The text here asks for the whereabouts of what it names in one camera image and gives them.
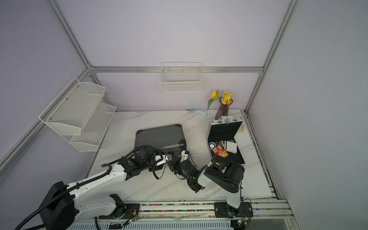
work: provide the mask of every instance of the yellow item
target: yellow item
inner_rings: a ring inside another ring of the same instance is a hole
[[[238,132],[243,132],[243,131],[244,131],[244,125],[238,129]]]
[[[216,90],[212,93],[211,99],[213,99],[216,96]]]

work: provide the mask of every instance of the wall-mounted shelf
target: wall-mounted shelf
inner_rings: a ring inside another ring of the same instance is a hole
[[[80,152],[97,151],[114,116],[115,110],[115,106],[99,103],[82,133],[80,135],[74,135],[69,143]]]
[[[39,119],[80,152],[97,151],[116,107],[101,103],[103,86],[74,78],[68,87],[66,96],[54,107],[52,102]]]
[[[79,82],[46,119],[42,120],[59,135],[80,135],[105,95],[105,87]]]
[[[160,89],[163,93],[176,92],[201,92],[202,91],[202,72],[201,63],[188,63],[195,66],[172,67],[164,66],[168,63],[162,63],[162,73],[160,80]],[[169,64],[187,64],[187,63],[169,63]]]

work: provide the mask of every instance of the white marble table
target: white marble table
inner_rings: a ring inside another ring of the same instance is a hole
[[[100,173],[104,163],[116,160],[134,147],[135,133],[141,129],[181,124],[187,142],[187,150],[193,155],[193,160],[200,169],[210,162],[207,148],[207,130],[210,121],[214,120],[216,110],[208,111],[203,116],[194,111],[152,111],[152,112],[116,112],[102,142],[101,148],[92,165],[89,175]],[[230,110],[229,115],[242,117],[240,110]],[[243,132],[237,132],[235,141],[246,163],[242,182],[242,196],[249,198],[271,197],[265,174],[259,162],[249,133],[244,127]],[[156,171],[160,177],[163,170]],[[104,198],[110,194],[118,194],[124,201],[205,201],[225,200],[226,191],[214,182],[204,190],[195,193],[186,180],[179,180],[167,167],[161,179],[157,180],[152,172],[142,171],[123,183],[115,184],[91,199]]]

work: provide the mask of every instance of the wire basket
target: wire basket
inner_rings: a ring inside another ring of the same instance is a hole
[[[162,67],[160,88],[163,93],[201,92],[201,67]]]
[[[105,87],[77,81],[74,88],[46,120],[47,126],[59,135],[80,135],[105,94]]]
[[[80,152],[95,152],[101,145],[116,107],[99,103],[88,124],[80,135],[75,135],[69,143]]]

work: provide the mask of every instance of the red box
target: red box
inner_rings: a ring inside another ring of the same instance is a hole
[[[222,156],[223,158],[227,157],[229,154],[220,146],[216,146],[212,149],[212,151],[219,156]]]

